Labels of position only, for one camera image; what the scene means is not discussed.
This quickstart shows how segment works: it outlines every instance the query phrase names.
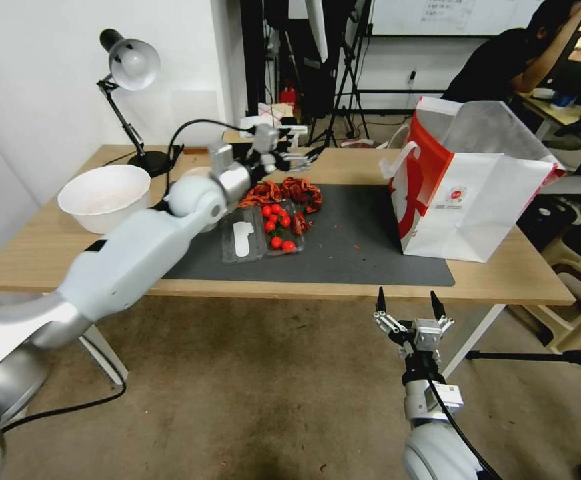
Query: red cherry tomato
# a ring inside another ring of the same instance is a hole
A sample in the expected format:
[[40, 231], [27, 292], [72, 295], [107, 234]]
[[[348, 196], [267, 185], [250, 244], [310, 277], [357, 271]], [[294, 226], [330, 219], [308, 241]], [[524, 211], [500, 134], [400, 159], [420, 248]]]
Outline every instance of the red cherry tomato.
[[283, 251], [295, 251], [297, 249], [297, 245], [290, 240], [286, 240], [281, 244], [281, 250]]

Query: gray table mat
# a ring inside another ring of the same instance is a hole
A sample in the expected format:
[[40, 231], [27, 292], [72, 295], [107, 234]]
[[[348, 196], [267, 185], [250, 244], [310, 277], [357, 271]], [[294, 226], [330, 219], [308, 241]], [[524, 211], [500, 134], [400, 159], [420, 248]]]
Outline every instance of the gray table mat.
[[306, 215], [314, 226], [294, 255], [226, 265], [221, 226], [195, 238], [164, 278], [370, 285], [452, 286], [446, 261], [402, 255], [397, 223], [382, 185], [319, 185], [322, 210]]

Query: whiteboard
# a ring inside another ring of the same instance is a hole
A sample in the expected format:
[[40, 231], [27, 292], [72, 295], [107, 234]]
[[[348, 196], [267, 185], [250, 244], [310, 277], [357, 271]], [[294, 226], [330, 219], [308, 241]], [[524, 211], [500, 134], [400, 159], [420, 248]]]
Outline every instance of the whiteboard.
[[373, 35], [499, 35], [528, 25], [542, 0], [373, 0]]

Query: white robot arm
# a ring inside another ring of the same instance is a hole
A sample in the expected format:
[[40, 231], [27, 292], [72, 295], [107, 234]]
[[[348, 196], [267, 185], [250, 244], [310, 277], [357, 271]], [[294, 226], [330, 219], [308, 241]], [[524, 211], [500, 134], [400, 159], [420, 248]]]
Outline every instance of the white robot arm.
[[402, 461], [412, 480], [476, 480], [497, 473], [479, 456], [459, 430], [452, 414], [464, 406], [456, 385], [447, 385], [439, 373], [439, 343], [453, 325], [444, 306], [430, 292], [435, 319], [397, 321], [386, 313], [384, 290], [379, 288], [376, 325], [394, 343], [406, 364], [402, 383], [406, 390], [404, 411], [412, 430], [406, 438]]
[[[133, 305], [245, 193], [273, 171], [304, 170], [307, 155], [276, 151], [279, 133], [257, 127], [248, 158], [233, 161], [227, 146], [211, 148], [209, 177], [181, 178], [156, 207], [128, 217], [72, 262], [60, 286], [44, 297], [0, 307], [0, 425], [16, 415], [47, 376], [44, 349], [75, 340], [97, 320]], [[5, 444], [0, 430], [0, 470]]]

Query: lamp shade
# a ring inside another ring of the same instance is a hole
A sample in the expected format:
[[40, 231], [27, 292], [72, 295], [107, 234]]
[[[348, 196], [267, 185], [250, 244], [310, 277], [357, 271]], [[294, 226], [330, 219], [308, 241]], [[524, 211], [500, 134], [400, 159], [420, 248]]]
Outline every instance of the lamp shade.
[[159, 53], [149, 43], [126, 39], [113, 29], [102, 31], [99, 40], [108, 52], [112, 78], [121, 88], [142, 90], [159, 75]]

